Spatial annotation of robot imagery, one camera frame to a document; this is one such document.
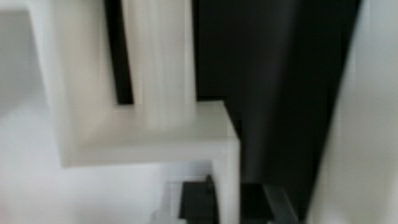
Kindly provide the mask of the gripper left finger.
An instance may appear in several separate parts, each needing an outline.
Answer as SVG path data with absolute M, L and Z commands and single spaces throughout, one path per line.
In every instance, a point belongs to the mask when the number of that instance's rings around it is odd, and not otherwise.
M 180 189 L 179 218 L 186 224 L 218 224 L 216 189 L 211 176 L 184 182 Z

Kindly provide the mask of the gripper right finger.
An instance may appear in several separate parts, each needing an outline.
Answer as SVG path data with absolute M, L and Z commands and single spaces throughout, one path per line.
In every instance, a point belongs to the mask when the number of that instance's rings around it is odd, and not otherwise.
M 241 224 L 299 224 L 283 188 L 241 185 Z

